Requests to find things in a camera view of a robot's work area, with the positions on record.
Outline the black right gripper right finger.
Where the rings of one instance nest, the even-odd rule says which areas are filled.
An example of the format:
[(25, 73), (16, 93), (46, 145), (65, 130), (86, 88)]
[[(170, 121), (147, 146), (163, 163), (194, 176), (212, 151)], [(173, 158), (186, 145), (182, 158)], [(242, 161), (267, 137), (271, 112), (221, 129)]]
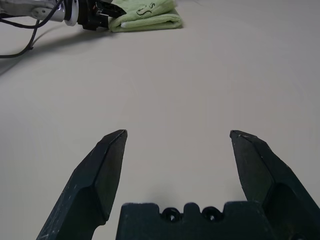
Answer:
[(257, 136), (229, 136), (244, 195), (261, 205), (276, 239), (318, 240), (320, 208), (291, 168)]

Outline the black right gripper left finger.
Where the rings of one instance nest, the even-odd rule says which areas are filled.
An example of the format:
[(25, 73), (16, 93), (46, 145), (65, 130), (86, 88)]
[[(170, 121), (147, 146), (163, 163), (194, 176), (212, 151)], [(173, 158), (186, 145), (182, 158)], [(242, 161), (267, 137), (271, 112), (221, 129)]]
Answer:
[(105, 135), (74, 169), (39, 240), (90, 240), (109, 220), (120, 182), (128, 132)]

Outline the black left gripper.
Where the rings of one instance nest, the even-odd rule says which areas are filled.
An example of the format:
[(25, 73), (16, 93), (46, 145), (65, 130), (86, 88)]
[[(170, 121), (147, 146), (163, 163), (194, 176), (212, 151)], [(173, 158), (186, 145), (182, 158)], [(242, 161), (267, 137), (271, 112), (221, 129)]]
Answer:
[(84, 30), (96, 31), (98, 28), (108, 30), (108, 17), (118, 18), (126, 13), (109, 0), (78, 0), (77, 2), (79, 6), (77, 23)]

